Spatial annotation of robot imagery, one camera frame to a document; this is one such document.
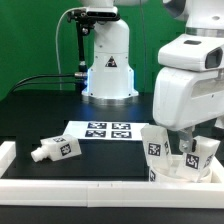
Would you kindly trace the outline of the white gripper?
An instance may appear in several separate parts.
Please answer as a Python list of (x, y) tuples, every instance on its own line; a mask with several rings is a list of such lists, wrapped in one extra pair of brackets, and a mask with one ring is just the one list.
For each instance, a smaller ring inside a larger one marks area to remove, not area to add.
[(224, 38), (182, 34), (158, 53), (153, 118), (179, 131), (179, 149), (193, 150), (191, 126), (224, 115)]

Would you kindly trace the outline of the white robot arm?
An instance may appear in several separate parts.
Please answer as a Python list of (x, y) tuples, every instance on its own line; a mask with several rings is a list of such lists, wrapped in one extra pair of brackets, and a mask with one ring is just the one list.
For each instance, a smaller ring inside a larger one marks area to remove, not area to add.
[[(119, 5), (146, 0), (80, 0), (95, 25), (94, 62), (88, 70), (89, 99), (128, 99), (135, 93), (128, 64), (129, 28)], [(169, 14), (186, 22), (185, 32), (158, 52), (153, 118), (179, 134), (183, 152), (195, 150), (194, 126), (224, 116), (224, 0), (162, 0)]]

